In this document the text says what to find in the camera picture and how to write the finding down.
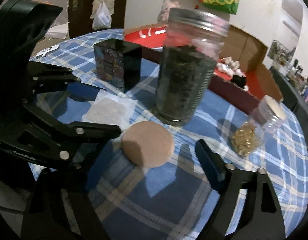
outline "white sticker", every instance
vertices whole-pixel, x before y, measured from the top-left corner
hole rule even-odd
[[[57,44],[57,45],[54,45],[54,46],[52,46],[52,47],[43,49],[43,50],[41,50],[38,54],[36,54],[36,57],[41,56],[41,55],[42,55],[42,57],[44,57],[45,54],[47,54],[47,53],[49,53],[49,52],[51,52],[51,51],[54,51],[54,50],[58,49],[59,46],[60,46],[60,45]]]

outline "checkered fabric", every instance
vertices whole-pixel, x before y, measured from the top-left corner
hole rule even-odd
[[[88,174],[86,189],[95,211],[112,239],[195,239],[211,215],[219,195],[211,190],[195,156],[195,142],[204,139],[226,162],[238,168],[269,173],[284,216],[286,235],[302,219],[308,203],[308,153],[301,127],[285,106],[287,120],[273,138],[251,154],[240,158],[229,146],[233,132],[246,115],[213,92],[206,93],[189,124],[175,128],[162,124],[151,112],[159,66],[142,60],[141,81],[123,94],[96,76],[93,44],[109,38],[121,39],[122,30],[91,33],[60,43],[60,48],[38,61],[65,66],[82,82],[106,88],[120,97],[138,100],[130,124],[150,120],[163,125],[174,136],[175,152],[161,167],[147,169],[132,164],[123,154],[120,138],[110,141]],[[81,121],[91,106],[64,94],[38,96],[38,104],[59,121]],[[83,145],[75,156],[80,161],[95,145]],[[42,167],[30,164],[37,178]],[[246,192],[241,191],[232,223],[237,227]]]

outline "metal screw lid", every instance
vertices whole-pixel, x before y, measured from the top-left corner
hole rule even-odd
[[[227,31],[230,27],[226,20],[211,13],[181,8],[171,8],[168,21],[192,25],[224,37],[227,36]]]

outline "dried herb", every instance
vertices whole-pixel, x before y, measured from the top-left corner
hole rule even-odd
[[[239,128],[232,137],[234,150],[242,157],[247,157],[262,145],[261,139],[255,133],[256,127],[249,122]]]
[[[165,47],[156,90],[155,114],[174,126],[183,126],[209,85],[216,61],[195,46]]]

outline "black plastic bracket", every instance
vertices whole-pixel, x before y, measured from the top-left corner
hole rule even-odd
[[[196,143],[195,152],[212,189],[221,195],[197,240],[285,239],[281,207],[264,168],[257,172],[240,170],[225,163],[204,140]],[[226,236],[241,189],[247,189],[243,212],[236,231]]]

